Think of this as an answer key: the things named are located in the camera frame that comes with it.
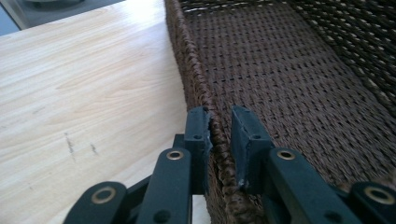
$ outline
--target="wicker basket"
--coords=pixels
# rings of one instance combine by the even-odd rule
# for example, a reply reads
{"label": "wicker basket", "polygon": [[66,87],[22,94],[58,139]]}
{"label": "wicker basket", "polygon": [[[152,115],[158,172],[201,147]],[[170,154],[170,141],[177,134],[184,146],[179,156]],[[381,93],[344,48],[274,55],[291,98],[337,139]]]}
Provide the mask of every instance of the wicker basket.
{"label": "wicker basket", "polygon": [[188,108],[213,117],[213,223],[265,222],[259,198],[235,184],[231,105],[254,111],[277,146],[302,152],[328,183],[395,188],[394,1],[165,5]]}

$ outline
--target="woven wicker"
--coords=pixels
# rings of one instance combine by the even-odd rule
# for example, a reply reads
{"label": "woven wicker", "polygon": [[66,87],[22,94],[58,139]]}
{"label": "woven wicker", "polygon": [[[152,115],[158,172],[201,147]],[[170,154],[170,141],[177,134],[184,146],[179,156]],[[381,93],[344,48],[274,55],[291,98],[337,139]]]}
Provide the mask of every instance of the woven wicker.
{"label": "woven wicker", "polygon": [[188,108],[213,117],[213,223],[265,222],[260,198],[235,184],[232,105],[255,112],[329,184],[395,188],[395,3],[346,2],[165,1]]}

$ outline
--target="wood grain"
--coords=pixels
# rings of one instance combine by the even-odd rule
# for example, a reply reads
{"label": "wood grain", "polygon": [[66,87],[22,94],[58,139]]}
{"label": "wood grain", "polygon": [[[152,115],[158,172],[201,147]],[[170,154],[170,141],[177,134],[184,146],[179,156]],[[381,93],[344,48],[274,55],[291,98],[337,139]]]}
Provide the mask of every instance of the wood grain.
{"label": "wood grain", "polygon": [[[88,187],[150,175],[184,133],[160,0],[1,36],[0,93],[0,223],[61,223]],[[210,222],[194,199],[194,223]]]}

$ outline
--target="wooden surface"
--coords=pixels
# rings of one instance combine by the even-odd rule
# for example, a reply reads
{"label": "wooden surface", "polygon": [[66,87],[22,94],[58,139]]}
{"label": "wooden surface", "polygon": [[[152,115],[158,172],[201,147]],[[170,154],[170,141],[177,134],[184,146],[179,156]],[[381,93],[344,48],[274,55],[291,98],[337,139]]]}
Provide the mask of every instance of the wooden surface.
{"label": "wooden surface", "polygon": [[186,120],[163,2],[1,36],[0,111],[0,223],[61,223],[88,187],[150,175]]}

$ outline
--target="circular hole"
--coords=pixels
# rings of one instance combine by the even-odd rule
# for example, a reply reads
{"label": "circular hole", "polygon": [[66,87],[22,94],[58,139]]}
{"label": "circular hole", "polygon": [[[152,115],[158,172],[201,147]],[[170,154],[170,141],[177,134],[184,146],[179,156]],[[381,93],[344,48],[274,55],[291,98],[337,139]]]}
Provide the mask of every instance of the circular hole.
{"label": "circular hole", "polygon": [[291,160],[294,160],[294,158],[296,158],[296,156],[293,153],[291,153],[291,152],[289,152],[287,150],[280,150],[280,151],[278,151],[276,153],[276,155],[280,159],[283,159],[283,160],[286,160],[286,161],[291,161]]}
{"label": "circular hole", "polygon": [[381,192],[381,191],[378,191],[378,190],[373,190],[372,193],[373,193],[373,195],[375,197],[380,198],[380,199],[387,199],[388,198],[388,196],[384,192]]}
{"label": "circular hole", "polygon": [[161,210],[154,215],[154,221],[157,223],[168,222],[171,218],[171,213],[166,210]]}
{"label": "circular hole", "polygon": [[110,190],[104,190],[102,192],[99,192],[96,197],[100,200],[106,199],[108,197],[110,197],[111,195],[111,191]]}
{"label": "circular hole", "polygon": [[367,187],[364,189],[364,193],[367,195],[367,197],[378,203],[382,203],[382,204],[395,203],[395,198],[387,191],[380,188]]}
{"label": "circular hole", "polygon": [[166,154],[166,157],[172,161],[180,160],[183,156],[184,154],[181,151],[170,151]]}
{"label": "circular hole", "polygon": [[324,216],[331,222],[331,223],[342,223],[343,218],[340,216],[340,214],[334,212],[334,211],[326,211]]}
{"label": "circular hole", "polygon": [[116,190],[112,187],[104,187],[97,190],[91,197],[96,204],[108,203],[116,196]]}

